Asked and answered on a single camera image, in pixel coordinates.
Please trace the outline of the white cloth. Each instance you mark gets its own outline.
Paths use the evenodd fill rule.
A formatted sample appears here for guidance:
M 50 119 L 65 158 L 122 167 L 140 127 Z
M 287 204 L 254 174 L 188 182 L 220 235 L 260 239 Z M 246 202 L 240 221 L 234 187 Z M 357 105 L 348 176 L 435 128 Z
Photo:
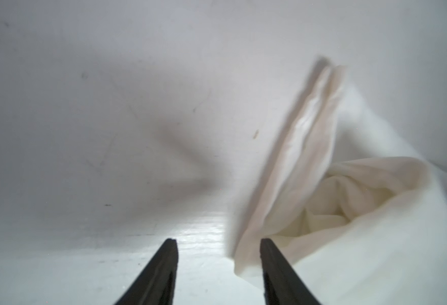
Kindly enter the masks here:
M 322 304 L 447 304 L 444 175 L 320 60 L 234 256 L 261 287 L 270 238 Z

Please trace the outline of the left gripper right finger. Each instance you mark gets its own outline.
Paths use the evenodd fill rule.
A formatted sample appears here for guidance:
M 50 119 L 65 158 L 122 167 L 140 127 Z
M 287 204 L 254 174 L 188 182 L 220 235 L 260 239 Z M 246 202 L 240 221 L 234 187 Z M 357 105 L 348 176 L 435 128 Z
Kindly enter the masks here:
M 260 242 L 267 305 L 320 305 L 270 238 Z

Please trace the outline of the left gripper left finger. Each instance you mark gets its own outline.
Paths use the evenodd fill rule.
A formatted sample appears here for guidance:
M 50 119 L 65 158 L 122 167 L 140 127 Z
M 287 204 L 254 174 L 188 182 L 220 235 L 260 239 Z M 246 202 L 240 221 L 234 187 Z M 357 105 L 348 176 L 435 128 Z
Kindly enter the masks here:
M 116 305 L 172 305 L 178 267 L 178 246 L 167 239 Z

